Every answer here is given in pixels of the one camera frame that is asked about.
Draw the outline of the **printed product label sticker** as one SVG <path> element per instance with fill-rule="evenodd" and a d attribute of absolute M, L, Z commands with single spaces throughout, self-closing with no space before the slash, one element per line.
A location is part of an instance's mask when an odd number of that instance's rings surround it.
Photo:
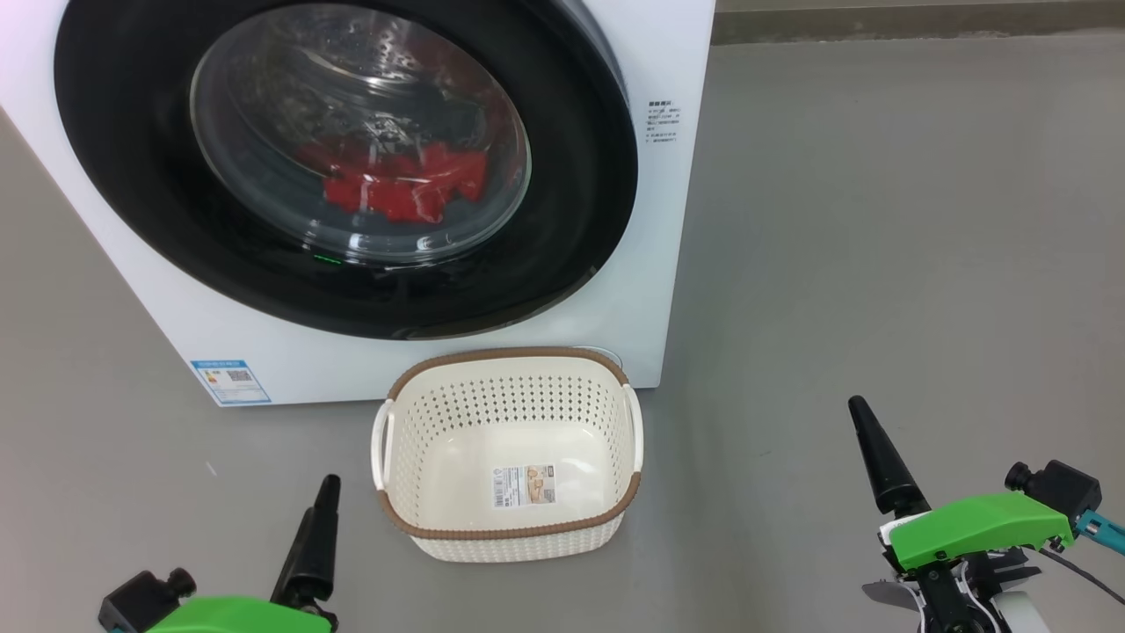
<path fill-rule="evenodd" d="M 557 501 L 555 465 L 506 465 L 490 470 L 493 508 L 554 505 Z"/>

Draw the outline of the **stainless steel washer drum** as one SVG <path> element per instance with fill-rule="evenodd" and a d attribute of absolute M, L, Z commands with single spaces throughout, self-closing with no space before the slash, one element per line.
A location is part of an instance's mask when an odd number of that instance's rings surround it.
<path fill-rule="evenodd" d="M 214 175 L 258 219 L 361 266 L 457 257 L 518 212 L 532 159 L 518 107 L 488 69 L 425 25 L 358 4 L 287 4 L 224 33 L 194 70 L 194 137 Z M 328 136 L 388 153 L 432 142 L 489 156 L 482 200 L 439 224 L 348 214 L 294 155 Z"/>

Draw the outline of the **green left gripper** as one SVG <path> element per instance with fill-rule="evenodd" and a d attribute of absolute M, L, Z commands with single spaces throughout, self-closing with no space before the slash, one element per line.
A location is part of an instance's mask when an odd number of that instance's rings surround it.
<path fill-rule="evenodd" d="M 245 596 L 196 596 L 146 633 L 333 633 L 322 612 L 335 589 L 341 480 L 328 474 L 302 516 L 272 593 L 272 602 Z"/>

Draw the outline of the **blue energy label sticker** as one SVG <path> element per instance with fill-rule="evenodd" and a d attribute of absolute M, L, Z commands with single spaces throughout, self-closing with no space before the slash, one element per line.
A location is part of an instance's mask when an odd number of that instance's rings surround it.
<path fill-rule="evenodd" d="M 190 365 L 220 406 L 272 404 L 264 386 L 244 360 L 194 360 Z"/>

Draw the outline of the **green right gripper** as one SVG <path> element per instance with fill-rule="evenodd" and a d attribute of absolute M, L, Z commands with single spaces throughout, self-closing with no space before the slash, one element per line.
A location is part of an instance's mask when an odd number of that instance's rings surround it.
<path fill-rule="evenodd" d="M 914 612 L 917 633 L 1051 633 L 1016 585 L 1041 572 L 1027 563 L 1029 549 L 1073 544 L 1064 514 L 1023 492 L 932 510 L 867 399 L 850 397 L 848 412 L 878 510 L 899 518 L 879 532 L 896 577 L 864 585 L 868 600 Z"/>

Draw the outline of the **cream perforated basket brown rim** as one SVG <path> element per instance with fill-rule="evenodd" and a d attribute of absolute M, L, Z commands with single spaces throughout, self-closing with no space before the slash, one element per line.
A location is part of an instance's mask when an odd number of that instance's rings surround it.
<path fill-rule="evenodd" d="M 642 483 L 642 408 L 623 369 L 575 347 L 475 350 L 405 370 L 371 429 L 382 513 L 428 557 L 518 564 L 615 536 Z M 493 508 L 490 473 L 555 465 L 557 501 Z"/>

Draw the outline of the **round black glass washer door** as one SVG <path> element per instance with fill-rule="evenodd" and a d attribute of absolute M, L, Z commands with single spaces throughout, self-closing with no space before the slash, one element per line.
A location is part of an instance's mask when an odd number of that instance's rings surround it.
<path fill-rule="evenodd" d="M 394 13 L 489 70 L 532 159 L 505 227 L 457 257 L 361 266 L 306 248 L 220 183 L 194 137 L 194 70 L 224 33 L 287 4 Z M 69 0 L 54 88 L 76 161 L 148 247 L 230 299 L 338 335 L 441 340 L 526 320 L 605 266 L 634 212 L 624 81 L 568 0 Z"/>

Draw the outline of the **white front-load washing machine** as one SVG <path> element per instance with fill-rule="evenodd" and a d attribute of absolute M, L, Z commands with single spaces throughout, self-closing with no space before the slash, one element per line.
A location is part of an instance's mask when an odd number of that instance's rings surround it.
<path fill-rule="evenodd" d="M 54 48 L 68 2 L 0 0 L 0 109 L 214 404 L 190 361 L 244 360 L 273 405 L 382 399 L 410 367 L 490 349 L 608 349 L 636 389 L 659 385 L 716 0 L 568 0 L 598 24 L 624 81 L 638 143 L 634 211 L 606 264 L 559 302 L 441 340 L 302 327 L 214 291 L 148 247 L 96 191 L 62 125 Z"/>

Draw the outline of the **red and white garment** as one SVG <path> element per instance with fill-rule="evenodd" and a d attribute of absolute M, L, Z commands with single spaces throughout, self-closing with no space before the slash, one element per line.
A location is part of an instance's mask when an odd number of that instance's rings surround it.
<path fill-rule="evenodd" d="M 328 204 L 343 212 L 376 212 L 398 223 L 439 224 L 457 196 L 477 204 L 489 156 L 432 142 L 414 152 L 388 153 L 350 136 L 309 142 L 294 157 L 322 175 Z"/>

